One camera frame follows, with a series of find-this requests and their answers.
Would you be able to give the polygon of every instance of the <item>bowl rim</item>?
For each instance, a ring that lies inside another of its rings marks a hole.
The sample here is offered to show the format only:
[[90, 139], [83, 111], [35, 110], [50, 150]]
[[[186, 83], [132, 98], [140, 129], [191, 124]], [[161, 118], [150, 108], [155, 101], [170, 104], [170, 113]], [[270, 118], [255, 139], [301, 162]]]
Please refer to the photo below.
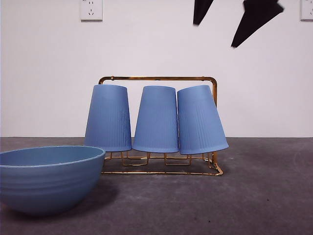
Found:
[[58, 165], [69, 165], [69, 164], [75, 164], [75, 163], [81, 163], [81, 162], [86, 162], [90, 161], [92, 159], [100, 158], [105, 155], [105, 150], [102, 148], [94, 147], [94, 146], [84, 146], [84, 145], [55, 145], [55, 146], [42, 146], [42, 147], [32, 147], [32, 148], [21, 148], [21, 149], [15, 149], [11, 151], [6, 151], [0, 153], [0, 155], [5, 154], [5, 153], [11, 153], [11, 152], [19, 152], [19, 151], [24, 151], [24, 150], [29, 150], [29, 149], [40, 149], [40, 148], [56, 148], [56, 147], [81, 147], [81, 148], [92, 148], [92, 149], [98, 149], [102, 151], [101, 154], [96, 155], [92, 158], [86, 158], [82, 160], [77, 160], [73, 162], [66, 162], [66, 163], [55, 163], [55, 164], [43, 164], [43, 165], [1, 165], [1, 168], [37, 168], [37, 167], [50, 167], [50, 166], [58, 166]]

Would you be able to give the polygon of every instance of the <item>ribbed cup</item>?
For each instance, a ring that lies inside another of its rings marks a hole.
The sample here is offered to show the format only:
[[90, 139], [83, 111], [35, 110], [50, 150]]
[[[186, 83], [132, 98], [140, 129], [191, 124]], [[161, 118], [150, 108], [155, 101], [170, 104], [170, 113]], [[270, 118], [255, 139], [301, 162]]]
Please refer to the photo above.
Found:
[[132, 148], [127, 88], [116, 85], [93, 87], [85, 145], [107, 152]]
[[207, 153], [228, 148], [209, 86], [178, 91], [181, 154]]
[[143, 88], [133, 149], [154, 153], [179, 151], [174, 88], [165, 86]]

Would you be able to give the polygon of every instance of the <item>gray floor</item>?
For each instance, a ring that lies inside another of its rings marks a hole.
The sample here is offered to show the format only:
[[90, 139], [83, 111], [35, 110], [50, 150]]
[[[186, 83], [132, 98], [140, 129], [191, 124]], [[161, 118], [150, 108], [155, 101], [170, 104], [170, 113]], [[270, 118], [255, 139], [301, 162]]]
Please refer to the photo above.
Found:
[[[84, 201], [57, 216], [34, 218], [2, 205], [0, 234], [313, 234], [313, 138], [227, 140], [223, 176], [102, 175]], [[1, 152], [82, 143], [2, 138]]]

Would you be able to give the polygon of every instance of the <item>cup holder rack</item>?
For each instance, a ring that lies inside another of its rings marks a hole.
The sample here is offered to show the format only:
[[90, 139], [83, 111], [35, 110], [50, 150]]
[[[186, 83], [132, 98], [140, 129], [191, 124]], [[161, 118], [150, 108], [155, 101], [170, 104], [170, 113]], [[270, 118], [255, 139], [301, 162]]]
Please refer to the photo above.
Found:
[[[99, 84], [103, 84], [106, 80], [114, 81], [114, 80], [150, 80], [150, 81], [210, 81], [213, 85], [212, 87], [212, 95], [215, 104], [217, 105], [217, 81], [213, 77], [115, 77], [115, 76], [107, 76], [102, 77], [99, 80]], [[171, 154], [162, 153], [155, 154], [150, 152], [141, 152], [143, 156], [130, 156], [130, 152], [132, 150], [125, 152], [108, 152], [105, 158], [105, 164], [103, 167], [102, 174], [182, 174], [182, 175], [223, 175], [222, 169], [218, 165], [217, 160], [217, 151], [211, 153], [202, 153], [197, 155], [180, 155], [180, 156], [170, 156]], [[106, 165], [108, 161], [116, 161], [120, 159], [122, 162], [123, 169], [119, 170], [111, 170], [107, 169]], [[164, 165], [168, 167], [171, 171], [159, 171], [159, 170], [140, 170], [140, 167], [147, 166], [151, 160], [163, 159]], [[206, 172], [205, 170], [199, 172], [190, 172], [185, 168], [182, 170], [182, 167], [191, 166], [194, 162], [193, 160], [200, 160], [202, 163], [206, 165], [206, 169], [210, 172]], [[176, 161], [184, 161], [184, 163], [170, 163]]]

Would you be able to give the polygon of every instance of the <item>blue bowl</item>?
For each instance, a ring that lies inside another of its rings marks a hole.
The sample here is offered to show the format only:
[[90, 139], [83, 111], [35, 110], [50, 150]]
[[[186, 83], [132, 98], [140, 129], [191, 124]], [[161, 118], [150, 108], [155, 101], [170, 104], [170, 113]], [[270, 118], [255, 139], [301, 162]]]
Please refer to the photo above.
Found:
[[49, 146], [0, 153], [0, 200], [31, 215], [64, 212], [99, 180], [105, 151], [89, 146]]

